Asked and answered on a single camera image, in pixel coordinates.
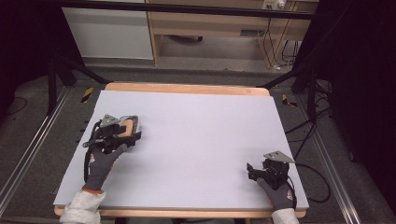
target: hand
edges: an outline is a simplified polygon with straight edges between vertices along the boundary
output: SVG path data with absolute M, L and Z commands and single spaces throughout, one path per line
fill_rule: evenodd
M 114 161 L 127 149 L 125 144 L 120 145 L 115 151 L 109 154 L 103 153 L 99 148 L 92 151 L 90 159 L 90 174 L 83 190 L 92 193 L 102 193 L 102 186 L 105 183 Z
M 277 190 L 273 190 L 263 178 L 258 178 L 257 184 L 268 195 L 274 207 L 274 212 L 276 210 L 293 207 L 293 193 L 288 184 L 283 184 Z

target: gray floor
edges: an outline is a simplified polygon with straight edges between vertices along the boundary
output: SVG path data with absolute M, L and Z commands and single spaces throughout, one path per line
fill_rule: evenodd
M 203 42 L 180 37 L 166 37 L 163 41 L 162 57 L 157 66 L 142 64 L 124 64 L 122 68 L 92 67 L 98 75 L 118 81 L 193 83 L 212 85 L 256 86 L 272 80 L 288 71 L 282 66 L 280 70 L 267 69 L 253 38 L 209 38 Z M 7 209 L 3 211 L 2 222 L 54 223 L 57 217 L 53 214 L 53 190 L 59 186 L 65 169 L 70 162 L 77 141 L 82 136 L 86 122 L 90 118 L 99 91 L 104 87 L 87 77 L 77 74 L 78 83 L 70 90 L 62 112 L 52 125 L 46 140 L 41 144 L 35 158 L 29 164 L 24 178 L 11 198 Z M 304 103 L 299 107 L 282 104 L 282 93 L 290 94 L 292 79 L 271 89 L 285 131 L 304 121 Z M 88 87 L 94 92 L 86 104 L 80 99 Z M 41 77 L 19 87 L 14 105 L 9 111 L 23 110 L 7 116 L 0 124 L 0 187 L 3 187 L 17 166 L 35 131 L 45 118 L 47 110 L 47 80 Z M 299 99 L 304 94 L 296 95 Z M 319 102 L 318 110 L 327 108 L 326 101 Z M 290 148 L 296 152 L 308 127 L 287 135 Z M 350 162 L 348 150 L 334 120 L 326 114 L 318 120 L 317 132 L 332 158 L 340 178 L 346 186 L 347 193 L 353 202 L 361 223 L 396 223 L 382 195 L 362 164 Z M 318 155 L 318 146 L 310 138 L 297 160 L 310 165 L 325 174 Z M 304 189 L 310 197 L 322 199 L 326 196 L 326 186 L 314 173 L 300 167 L 299 174 Z M 165 223 L 168 220 L 135 219 L 133 223 Z M 216 220 L 226 223 L 229 220 Z M 254 220 L 265 223 L 263 219 Z M 302 223 L 346 223 L 339 201 L 332 192 L 326 203 L 310 202 L 310 208 Z

